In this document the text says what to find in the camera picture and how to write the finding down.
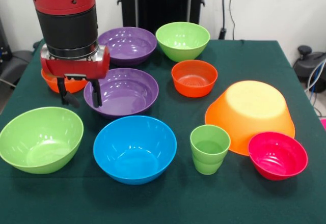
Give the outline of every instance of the white wall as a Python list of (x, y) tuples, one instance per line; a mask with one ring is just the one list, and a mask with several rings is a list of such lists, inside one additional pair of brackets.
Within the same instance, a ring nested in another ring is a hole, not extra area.
[[(222, 26), (221, 0), (205, 0), (200, 24), (212, 38)], [(226, 0), (226, 28), (231, 38), (232, 23)], [(122, 26), (121, 4), (116, 0), (96, 0), (99, 33)], [(235, 38), (278, 40), (291, 63), (296, 48), (308, 44), (316, 51), (326, 50), (326, 0), (233, 0)], [(42, 38), (32, 0), (0, 0), (0, 17), (13, 50), (31, 49)]]
[[(213, 38), (222, 27), (222, 0), (205, 0), (200, 24)], [(232, 22), (226, 2), (226, 38), (231, 39)], [(326, 0), (232, 0), (235, 39), (278, 40), (289, 62), (298, 57), (297, 47), (310, 45), (326, 51)]]

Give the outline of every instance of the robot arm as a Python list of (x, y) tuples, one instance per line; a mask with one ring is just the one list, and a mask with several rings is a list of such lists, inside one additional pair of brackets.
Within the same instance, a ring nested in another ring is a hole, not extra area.
[(110, 54), (97, 42), (95, 0), (33, 1), (46, 43), (41, 50), (41, 65), (47, 74), (58, 78), (63, 104), (79, 106), (65, 89), (67, 77), (89, 80), (94, 106), (101, 106), (98, 79), (105, 78)]

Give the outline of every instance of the purple bowl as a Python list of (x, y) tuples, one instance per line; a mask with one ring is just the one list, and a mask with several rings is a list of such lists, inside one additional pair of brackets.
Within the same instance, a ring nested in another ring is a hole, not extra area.
[(151, 32), (138, 27), (109, 30), (98, 37), (98, 42), (108, 46), (112, 64), (124, 67), (144, 62), (157, 45)]
[(140, 114), (157, 99), (158, 84), (144, 71), (130, 68), (109, 70), (105, 79), (99, 80), (103, 105), (95, 108), (92, 102), (93, 88), (88, 82), (84, 89), (86, 103), (108, 118)]

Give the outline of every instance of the orange bowl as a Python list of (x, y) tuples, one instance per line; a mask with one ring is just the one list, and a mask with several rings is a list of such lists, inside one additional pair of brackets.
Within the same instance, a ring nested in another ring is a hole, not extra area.
[(216, 68), (201, 60), (185, 60), (171, 71), (176, 90), (186, 97), (199, 98), (207, 95), (218, 78)]
[(205, 123), (222, 127), (231, 137), (230, 150), (249, 156), (250, 139), (273, 131), (294, 137), (295, 127), (285, 98), (274, 87), (246, 80), (231, 85), (212, 103)]
[[(57, 78), (51, 77), (47, 74), (45, 74), (44, 70), (41, 69), (41, 75), (45, 82), (48, 84), (48, 86), (51, 88), (52, 91), (59, 93), (58, 85), (57, 85)], [(76, 93), (83, 89), (87, 84), (86, 80), (68, 80), (65, 78), (65, 86), (67, 91), (70, 93)]]

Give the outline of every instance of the pink bowl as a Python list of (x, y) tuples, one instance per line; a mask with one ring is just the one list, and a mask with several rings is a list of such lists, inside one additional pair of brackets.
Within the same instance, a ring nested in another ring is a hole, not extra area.
[(320, 120), (322, 126), (324, 127), (324, 129), (326, 130), (326, 119), (322, 119)]
[(300, 174), (308, 164), (304, 147), (295, 139), (277, 132), (263, 132), (249, 142), (249, 156), (266, 179), (285, 180)]

